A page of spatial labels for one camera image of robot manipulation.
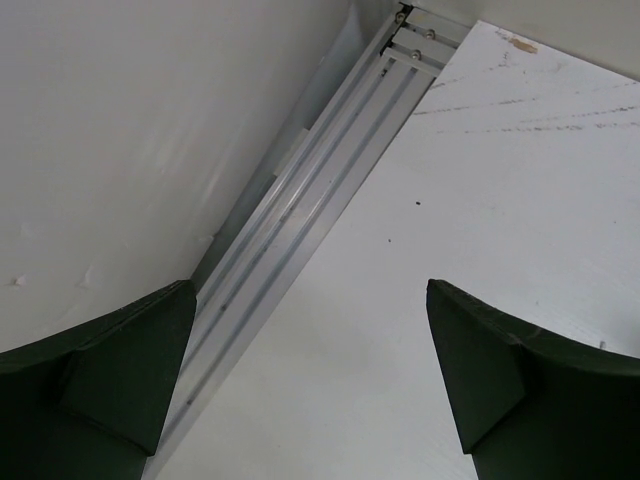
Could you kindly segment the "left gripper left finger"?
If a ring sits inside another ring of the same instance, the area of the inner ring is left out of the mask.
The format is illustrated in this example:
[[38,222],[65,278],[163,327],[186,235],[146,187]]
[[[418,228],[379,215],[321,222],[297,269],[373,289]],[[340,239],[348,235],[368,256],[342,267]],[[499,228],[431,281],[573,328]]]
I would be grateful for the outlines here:
[[156,454],[195,320],[176,281],[1,355],[4,479],[139,479]]

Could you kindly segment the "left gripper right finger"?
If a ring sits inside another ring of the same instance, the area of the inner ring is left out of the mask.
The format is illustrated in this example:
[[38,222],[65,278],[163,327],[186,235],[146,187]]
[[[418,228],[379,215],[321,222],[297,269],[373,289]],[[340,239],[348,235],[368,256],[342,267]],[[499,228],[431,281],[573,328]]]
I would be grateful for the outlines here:
[[462,450],[480,479],[636,479],[639,361],[432,279],[426,309]]

